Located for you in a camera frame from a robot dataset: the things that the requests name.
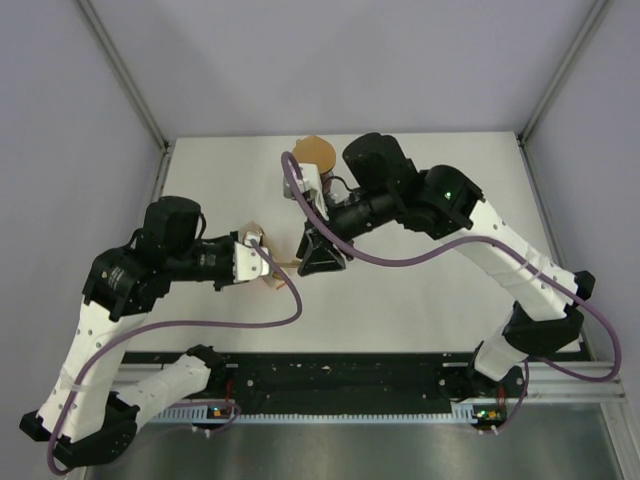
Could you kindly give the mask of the brown paper coffee filter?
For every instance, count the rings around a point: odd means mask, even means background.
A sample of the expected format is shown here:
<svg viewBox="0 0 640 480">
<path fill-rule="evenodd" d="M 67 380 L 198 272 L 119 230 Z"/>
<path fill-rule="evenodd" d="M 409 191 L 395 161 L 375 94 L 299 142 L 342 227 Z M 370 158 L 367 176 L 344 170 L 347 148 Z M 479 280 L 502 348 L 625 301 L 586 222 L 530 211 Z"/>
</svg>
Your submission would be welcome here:
<svg viewBox="0 0 640 480">
<path fill-rule="evenodd" d="M 298 139 L 292 154 L 300 164 L 315 165 L 321 174 L 328 173 L 336 164 L 335 148 L 316 135 Z"/>
</svg>

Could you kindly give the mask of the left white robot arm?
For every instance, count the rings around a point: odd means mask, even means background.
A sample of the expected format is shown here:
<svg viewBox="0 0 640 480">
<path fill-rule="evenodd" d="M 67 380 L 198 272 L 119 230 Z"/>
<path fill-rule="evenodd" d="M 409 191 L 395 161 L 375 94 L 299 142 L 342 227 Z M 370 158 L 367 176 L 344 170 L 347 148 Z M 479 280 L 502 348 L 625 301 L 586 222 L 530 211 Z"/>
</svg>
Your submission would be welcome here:
<svg viewBox="0 0 640 480">
<path fill-rule="evenodd" d="M 21 431 L 46 443 L 54 474 L 114 461 L 166 408 L 199 392 L 216 396 L 226 387 L 221 357 L 197 345 L 136 386 L 113 388 L 129 341 L 150 331 L 145 320 L 172 284 L 210 282 L 221 290 L 267 271 L 254 241 L 238 232 L 206 239 L 205 228 L 197 202 L 162 197 L 147 207 L 128 243 L 93 261 L 58 379 L 45 403 L 20 421 Z"/>
</svg>

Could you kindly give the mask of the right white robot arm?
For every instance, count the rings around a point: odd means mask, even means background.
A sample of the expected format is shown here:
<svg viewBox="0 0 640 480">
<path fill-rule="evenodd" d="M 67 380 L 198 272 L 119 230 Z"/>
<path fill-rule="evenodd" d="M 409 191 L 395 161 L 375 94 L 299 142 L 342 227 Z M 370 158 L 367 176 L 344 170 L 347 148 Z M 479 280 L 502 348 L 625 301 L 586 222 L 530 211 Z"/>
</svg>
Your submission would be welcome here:
<svg viewBox="0 0 640 480">
<path fill-rule="evenodd" d="M 419 170 L 391 135 L 368 133 L 343 150 L 357 185 L 343 200 L 331 197 L 337 153 L 318 136 L 296 141 L 287 165 L 308 210 L 296 253 L 301 277 L 345 270 L 354 240 L 396 222 L 424 233 L 473 262 L 514 299 L 506 320 L 475 349 L 466 372 L 469 388 L 487 396 L 517 363 L 548 358 L 576 341 L 594 276 L 555 264 L 512 230 L 481 188 L 458 169 Z"/>
</svg>

